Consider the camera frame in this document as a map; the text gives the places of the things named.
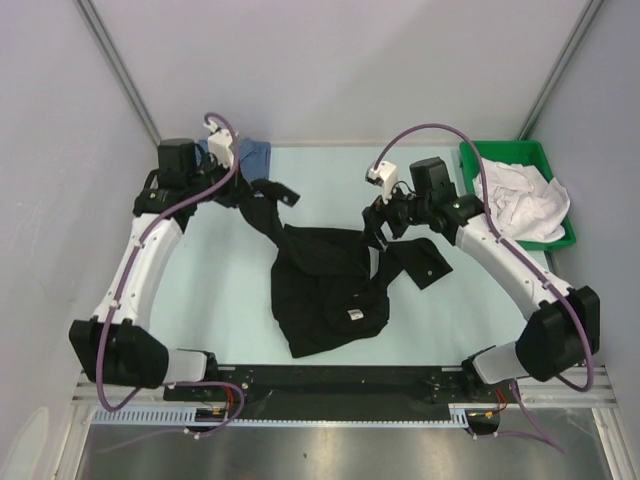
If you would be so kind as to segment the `black long sleeve shirt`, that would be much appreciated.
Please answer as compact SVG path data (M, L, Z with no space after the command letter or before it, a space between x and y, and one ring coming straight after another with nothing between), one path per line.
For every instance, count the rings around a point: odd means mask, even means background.
M373 267L355 230L282 223L277 204L297 199L286 186L258 179L239 200L245 221L278 249L271 311L294 358L377 336L390 318L388 288L401 273L424 290L453 270L426 238L392 243Z

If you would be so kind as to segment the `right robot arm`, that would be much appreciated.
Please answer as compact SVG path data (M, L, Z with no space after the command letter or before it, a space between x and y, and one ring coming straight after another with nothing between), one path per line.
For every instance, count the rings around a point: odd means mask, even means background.
M540 382L579 363L594 366L600 341L600 299L588 286L574 288L546 271L520 245L495 233L484 204L458 194L438 157L411 164L413 188L403 192L397 168L380 161L366 172L380 195L363 212L366 243L389 246L382 231L400 238L408 227L426 225L476 260L511 297L526 321L519 338L489 347L464 361L463 393L484 401L498 383L522 377Z

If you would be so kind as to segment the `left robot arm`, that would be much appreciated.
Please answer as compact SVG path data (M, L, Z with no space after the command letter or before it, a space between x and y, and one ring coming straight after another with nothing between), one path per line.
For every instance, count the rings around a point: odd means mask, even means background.
M246 183L232 134L206 144L169 139L158 166L134 201L128 244L111 285L87 320L73 321L69 340L88 379L100 385L157 388L186 382L197 398L214 397L221 376L213 354L169 348L150 331L151 309L168 260L199 204L233 206Z

